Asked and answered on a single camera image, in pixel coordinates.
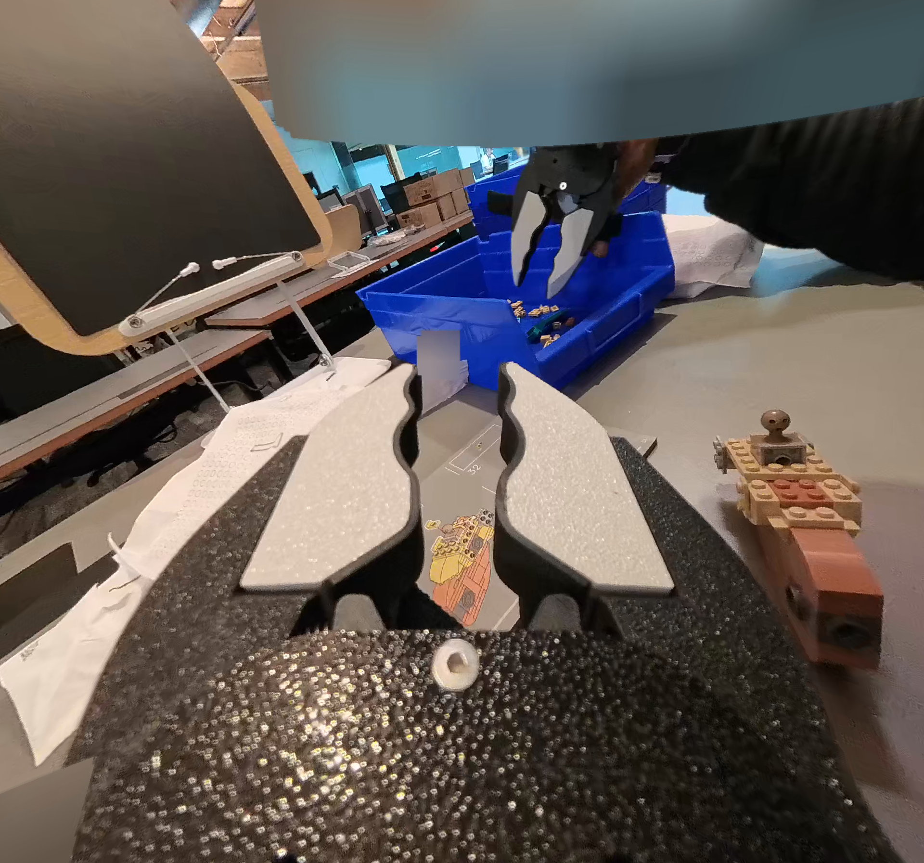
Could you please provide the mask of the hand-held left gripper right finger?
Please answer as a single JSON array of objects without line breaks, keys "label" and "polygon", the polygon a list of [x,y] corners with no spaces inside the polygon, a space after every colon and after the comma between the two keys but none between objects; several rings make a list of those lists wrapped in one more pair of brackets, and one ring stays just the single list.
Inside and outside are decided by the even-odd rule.
[{"label": "hand-held left gripper right finger", "polygon": [[495,566],[518,596],[668,596],[674,580],[605,427],[514,362],[499,371]]}]

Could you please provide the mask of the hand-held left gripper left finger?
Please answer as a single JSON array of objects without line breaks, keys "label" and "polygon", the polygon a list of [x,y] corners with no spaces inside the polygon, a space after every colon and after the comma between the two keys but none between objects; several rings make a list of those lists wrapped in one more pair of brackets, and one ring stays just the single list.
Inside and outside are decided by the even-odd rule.
[{"label": "hand-held left gripper left finger", "polygon": [[401,364],[311,431],[240,578],[246,592],[318,592],[405,538],[420,494],[400,447],[418,404]]}]

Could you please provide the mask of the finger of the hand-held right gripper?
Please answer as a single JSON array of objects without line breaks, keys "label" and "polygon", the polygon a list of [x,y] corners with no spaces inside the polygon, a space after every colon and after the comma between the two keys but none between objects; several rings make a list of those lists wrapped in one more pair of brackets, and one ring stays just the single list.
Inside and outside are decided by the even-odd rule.
[{"label": "finger of the hand-held right gripper", "polygon": [[547,282],[547,299],[553,299],[567,286],[583,262],[586,256],[585,244],[593,221],[594,213],[588,209],[576,209],[564,216],[560,223],[560,247]]},{"label": "finger of the hand-held right gripper", "polygon": [[550,223],[554,223],[555,197],[547,187],[527,191],[513,222],[510,238],[511,272],[514,284],[521,287],[532,257]]}]

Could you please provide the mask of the pile of tan bricks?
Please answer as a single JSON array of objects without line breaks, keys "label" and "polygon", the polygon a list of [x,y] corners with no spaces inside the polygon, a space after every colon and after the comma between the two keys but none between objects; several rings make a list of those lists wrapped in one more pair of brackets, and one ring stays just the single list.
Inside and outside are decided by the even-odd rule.
[{"label": "pile of tan bricks", "polygon": [[[514,315],[514,319],[515,319],[515,321],[517,322],[520,331],[522,332],[522,334],[523,334],[525,337],[526,337],[526,329],[529,328],[530,326],[532,326],[532,324],[535,322],[536,318],[537,318],[539,315],[546,315],[546,314],[550,313],[551,310],[566,309],[566,308],[561,308],[561,307],[558,306],[558,305],[548,305],[548,304],[537,305],[537,306],[535,306],[535,307],[534,307],[534,306],[528,306],[528,305],[526,305],[522,300],[508,300],[507,304],[508,304],[508,306],[509,306],[509,308],[510,308],[512,314]],[[567,309],[567,310],[570,312],[571,315],[573,315],[573,316],[576,318],[576,323],[575,323],[575,325],[574,325],[573,327],[571,327],[571,328],[567,329],[566,331],[564,331],[564,332],[560,335],[560,338],[559,338],[559,339],[561,339],[562,336],[563,336],[565,333],[567,333],[567,332],[569,332],[570,330],[572,330],[572,329],[578,324],[578,317],[577,317],[577,315],[573,314],[573,313],[571,312],[570,309]],[[530,347],[534,348],[534,349],[546,349],[546,348],[548,348],[551,344],[557,342],[559,339],[555,340],[554,342],[550,342],[550,343],[548,343],[548,344],[546,344],[546,345],[544,345],[544,346],[541,346],[541,345],[535,345],[535,346],[534,346],[534,345],[530,345],[529,343],[527,343],[527,344],[528,344]]]}]

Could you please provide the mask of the grey instruction booklet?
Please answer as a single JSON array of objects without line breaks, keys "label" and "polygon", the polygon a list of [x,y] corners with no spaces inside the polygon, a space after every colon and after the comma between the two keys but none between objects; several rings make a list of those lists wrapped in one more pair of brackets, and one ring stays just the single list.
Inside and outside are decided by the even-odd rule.
[{"label": "grey instruction booklet", "polygon": [[422,480],[419,588],[468,630],[521,627],[518,598],[493,561],[495,491],[504,469],[499,418]]}]

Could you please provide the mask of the blue storage bin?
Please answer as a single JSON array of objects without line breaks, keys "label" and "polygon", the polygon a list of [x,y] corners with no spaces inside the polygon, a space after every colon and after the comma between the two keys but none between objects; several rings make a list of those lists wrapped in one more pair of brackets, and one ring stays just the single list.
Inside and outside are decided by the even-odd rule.
[{"label": "blue storage bin", "polygon": [[[675,266],[660,212],[626,215],[605,258],[587,256],[566,288],[546,298],[559,247],[547,227],[521,287],[511,272],[510,233],[472,237],[358,291],[394,354],[416,363],[418,337],[452,331],[468,380],[498,386],[502,364],[515,362],[555,388],[570,384],[653,317],[675,288]],[[546,349],[530,347],[507,302],[558,305],[577,325]]]},{"label": "blue storage bin", "polygon": [[[471,186],[465,187],[469,210],[479,238],[486,240],[492,233],[510,231],[512,220],[508,214],[491,210],[488,205],[491,192],[512,197],[526,162],[511,164],[504,172],[481,176]],[[667,190],[664,184],[640,183],[621,203],[619,211],[623,214],[635,214],[649,211],[666,211]]]}]

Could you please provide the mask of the tan and brown brick model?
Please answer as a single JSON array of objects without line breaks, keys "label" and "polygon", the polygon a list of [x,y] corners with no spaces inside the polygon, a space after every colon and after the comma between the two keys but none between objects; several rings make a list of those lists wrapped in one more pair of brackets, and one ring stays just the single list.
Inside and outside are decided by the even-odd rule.
[{"label": "tan and brown brick model", "polygon": [[736,509],[755,528],[765,587],[806,659],[880,666],[884,592],[857,544],[860,486],[791,430],[781,409],[762,431],[715,438],[717,468],[736,475]]}]

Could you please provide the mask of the person's right forearm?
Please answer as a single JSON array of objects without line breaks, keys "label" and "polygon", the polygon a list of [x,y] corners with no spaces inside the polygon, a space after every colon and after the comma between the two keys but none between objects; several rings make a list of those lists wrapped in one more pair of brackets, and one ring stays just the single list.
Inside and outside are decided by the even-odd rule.
[{"label": "person's right forearm", "polygon": [[653,169],[765,244],[923,280],[923,99],[662,138]]}]

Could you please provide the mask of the grey desk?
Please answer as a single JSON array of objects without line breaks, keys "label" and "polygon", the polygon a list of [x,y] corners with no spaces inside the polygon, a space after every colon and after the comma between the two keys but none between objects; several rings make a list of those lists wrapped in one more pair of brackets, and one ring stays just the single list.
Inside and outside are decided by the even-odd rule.
[{"label": "grey desk", "polygon": [[[714,289],[656,312],[621,354],[567,393],[602,424],[657,437],[651,461],[748,559],[755,540],[725,515],[715,436],[789,412],[835,469],[862,488],[859,543],[885,593],[882,669],[821,674],[854,777],[895,849],[922,861],[922,287],[883,284],[814,254],[768,248],[749,291]],[[496,415],[468,386],[422,418],[415,470],[432,474]],[[121,544],[170,478],[203,452],[196,437],[2,559],[2,581],[64,543],[83,570]],[[2,688],[2,861],[70,861],[86,775],[58,773],[69,741],[36,767]]]}]

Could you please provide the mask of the person's right hand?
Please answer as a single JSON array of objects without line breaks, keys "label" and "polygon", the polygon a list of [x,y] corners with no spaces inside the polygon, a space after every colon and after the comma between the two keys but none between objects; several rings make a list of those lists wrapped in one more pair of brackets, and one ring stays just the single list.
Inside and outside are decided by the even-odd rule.
[{"label": "person's right hand", "polygon": [[616,173],[606,223],[601,236],[591,248],[593,256],[605,258],[613,235],[609,232],[610,222],[616,218],[623,200],[644,180],[654,163],[659,144],[658,138],[611,142],[607,145],[615,160]]}]

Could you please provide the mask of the teal brick separator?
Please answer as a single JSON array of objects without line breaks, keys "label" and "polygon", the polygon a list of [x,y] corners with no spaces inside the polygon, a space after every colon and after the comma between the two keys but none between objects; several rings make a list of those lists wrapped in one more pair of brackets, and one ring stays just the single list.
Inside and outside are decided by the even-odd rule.
[{"label": "teal brick separator", "polygon": [[575,323],[576,318],[567,309],[551,310],[546,315],[539,315],[532,326],[526,329],[526,341],[530,345],[544,346],[559,339]]}]

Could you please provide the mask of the stack of cardboard boxes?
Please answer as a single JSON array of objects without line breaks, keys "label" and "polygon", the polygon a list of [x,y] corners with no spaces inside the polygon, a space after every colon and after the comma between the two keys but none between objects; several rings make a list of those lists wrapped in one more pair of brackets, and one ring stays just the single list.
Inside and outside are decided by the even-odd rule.
[{"label": "stack of cardboard boxes", "polygon": [[467,188],[475,182],[470,167],[428,176],[405,188],[408,207],[397,213],[401,229],[427,229],[469,213]]}]

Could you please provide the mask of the white circle-print paper bag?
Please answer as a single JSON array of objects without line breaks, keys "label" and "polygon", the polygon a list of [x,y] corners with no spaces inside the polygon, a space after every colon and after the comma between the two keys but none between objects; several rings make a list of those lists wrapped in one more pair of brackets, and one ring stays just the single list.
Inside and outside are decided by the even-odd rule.
[{"label": "white circle-print paper bag", "polygon": [[671,300],[701,296],[713,287],[746,290],[765,245],[742,228],[706,215],[663,215],[675,265]]},{"label": "white circle-print paper bag", "polygon": [[116,571],[100,584],[151,583],[182,546],[291,439],[306,436],[347,398],[384,375],[389,361],[341,358],[318,366],[264,400],[234,407],[200,457],[171,478],[113,553]]}]

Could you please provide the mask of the grey paper strip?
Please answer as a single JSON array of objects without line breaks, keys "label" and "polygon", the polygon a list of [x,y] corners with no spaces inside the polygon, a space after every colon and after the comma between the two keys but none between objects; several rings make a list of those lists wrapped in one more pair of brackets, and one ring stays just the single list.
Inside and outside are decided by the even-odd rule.
[{"label": "grey paper strip", "polygon": [[453,377],[422,376],[422,416],[444,407],[468,390],[468,367],[463,365]]}]

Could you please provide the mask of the black computer monitor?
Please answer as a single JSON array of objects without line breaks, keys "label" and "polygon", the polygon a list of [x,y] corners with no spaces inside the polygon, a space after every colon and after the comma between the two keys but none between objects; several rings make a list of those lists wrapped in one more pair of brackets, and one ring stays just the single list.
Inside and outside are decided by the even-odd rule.
[{"label": "black computer monitor", "polygon": [[372,185],[359,187],[343,196],[345,204],[353,205],[359,214],[360,231],[363,237],[376,235],[387,229],[382,204]]}]

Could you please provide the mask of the light wooden panel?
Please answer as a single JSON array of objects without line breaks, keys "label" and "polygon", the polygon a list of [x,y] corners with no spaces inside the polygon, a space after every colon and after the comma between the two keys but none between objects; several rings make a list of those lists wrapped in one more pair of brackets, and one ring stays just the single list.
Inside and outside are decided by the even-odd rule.
[{"label": "light wooden panel", "polygon": [[332,231],[334,253],[358,250],[362,246],[363,234],[359,211],[351,203],[337,206],[324,213]]}]

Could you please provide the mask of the long background table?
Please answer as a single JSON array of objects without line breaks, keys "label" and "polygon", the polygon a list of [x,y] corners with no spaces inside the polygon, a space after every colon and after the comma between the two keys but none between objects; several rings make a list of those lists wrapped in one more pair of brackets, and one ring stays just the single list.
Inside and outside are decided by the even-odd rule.
[{"label": "long background table", "polygon": [[[317,303],[336,293],[361,288],[365,280],[388,274],[407,258],[429,256],[436,245],[445,242],[451,234],[473,222],[473,214],[466,211],[447,222],[409,234],[388,246],[388,250],[369,264],[348,270],[343,275],[327,275],[320,269],[309,271],[284,282],[287,293],[301,308]],[[260,292],[206,317],[209,328],[255,329],[267,328],[288,316],[292,307],[278,287]]]},{"label": "long background table", "polygon": [[268,340],[266,330],[216,329],[133,362],[1,426],[6,478],[81,437]]}]

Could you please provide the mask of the torn white paper bag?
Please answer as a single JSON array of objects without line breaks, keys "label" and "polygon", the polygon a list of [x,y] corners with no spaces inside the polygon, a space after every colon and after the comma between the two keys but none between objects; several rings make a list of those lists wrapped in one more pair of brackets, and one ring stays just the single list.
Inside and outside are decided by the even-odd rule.
[{"label": "torn white paper bag", "polygon": [[111,536],[108,542],[115,571],[2,663],[2,686],[36,767],[77,731],[116,643],[153,583],[133,568]]}]

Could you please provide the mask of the black wood-rimmed panel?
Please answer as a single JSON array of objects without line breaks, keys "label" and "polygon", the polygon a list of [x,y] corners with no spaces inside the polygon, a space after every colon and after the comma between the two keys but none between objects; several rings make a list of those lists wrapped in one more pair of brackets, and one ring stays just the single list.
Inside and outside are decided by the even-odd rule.
[{"label": "black wood-rimmed panel", "polygon": [[200,34],[223,0],[2,0],[2,313],[53,350],[129,345],[122,320],[248,270],[332,255],[262,105]]}]

